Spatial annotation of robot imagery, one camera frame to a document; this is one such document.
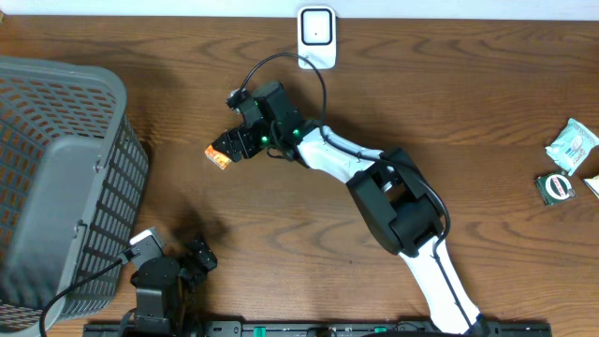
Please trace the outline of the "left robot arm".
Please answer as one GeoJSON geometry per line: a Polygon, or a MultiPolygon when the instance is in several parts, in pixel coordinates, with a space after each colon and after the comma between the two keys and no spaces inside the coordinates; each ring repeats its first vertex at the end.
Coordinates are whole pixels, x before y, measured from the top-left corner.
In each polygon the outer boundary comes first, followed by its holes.
{"type": "Polygon", "coordinates": [[[137,270],[130,283],[136,289],[136,307],[122,318],[119,336],[200,336],[202,324],[188,308],[193,293],[217,267],[217,258],[203,237],[184,245],[181,256],[168,256],[153,234],[138,235],[120,254],[137,270]]]}

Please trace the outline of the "yellow snack bag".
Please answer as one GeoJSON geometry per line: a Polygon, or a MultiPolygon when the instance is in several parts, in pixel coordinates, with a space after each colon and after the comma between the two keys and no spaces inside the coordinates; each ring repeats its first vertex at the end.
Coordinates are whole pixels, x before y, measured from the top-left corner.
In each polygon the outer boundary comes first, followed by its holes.
{"type": "Polygon", "coordinates": [[[593,192],[593,194],[599,198],[599,175],[592,178],[586,178],[583,180],[586,186],[593,192]]]}

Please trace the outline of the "teal wet wipes pack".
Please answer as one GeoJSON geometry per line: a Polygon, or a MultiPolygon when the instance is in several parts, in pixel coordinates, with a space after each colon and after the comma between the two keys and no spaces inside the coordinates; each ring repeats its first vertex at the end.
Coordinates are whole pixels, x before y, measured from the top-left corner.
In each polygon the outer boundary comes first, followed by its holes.
{"type": "Polygon", "coordinates": [[[573,176],[597,146],[598,137],[588,127],[570,118],[558,137],[545,150],[558,167],[573,176]]]}

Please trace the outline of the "small orange snack packet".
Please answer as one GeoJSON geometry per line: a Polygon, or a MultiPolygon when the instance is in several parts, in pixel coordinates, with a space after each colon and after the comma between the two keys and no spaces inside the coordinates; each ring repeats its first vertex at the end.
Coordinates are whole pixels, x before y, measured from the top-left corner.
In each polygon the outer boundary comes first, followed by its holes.
{"type": "Polygon", "coordinates": [[[204,151],[206,157],[220,169],[226,169],[232,160],[225,154],[215,150],[212,145],[209,145],[204,151]]]}

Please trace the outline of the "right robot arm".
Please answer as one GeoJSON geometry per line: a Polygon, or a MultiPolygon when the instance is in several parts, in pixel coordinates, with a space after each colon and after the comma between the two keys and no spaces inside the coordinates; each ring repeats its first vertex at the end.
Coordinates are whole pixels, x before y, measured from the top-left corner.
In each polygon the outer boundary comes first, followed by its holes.
{"type": "Polygon", "coordinates": [[[253,92],[241,87],[226,103],[242,122],[211,144],[206,155],[212,162],[225,169],[276,149],[284,160],[343,183],[376,241],[408,266],[433,325],[444,333],[474,332],[480,311],[447,251],[448,209],[404,150],[364,148],[335,134],[322,120],[305,118],[279,81],[253,92]]]}

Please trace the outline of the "green square box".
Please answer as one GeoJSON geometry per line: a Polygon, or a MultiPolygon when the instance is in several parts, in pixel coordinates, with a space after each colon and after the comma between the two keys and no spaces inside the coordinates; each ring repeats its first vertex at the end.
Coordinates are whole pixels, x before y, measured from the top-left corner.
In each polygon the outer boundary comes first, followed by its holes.
{"type": "Polygon", "coordinates": [[[577,197],[577,192],[563,170],[539,176],[533,183],[546,207],[577,197]]]}

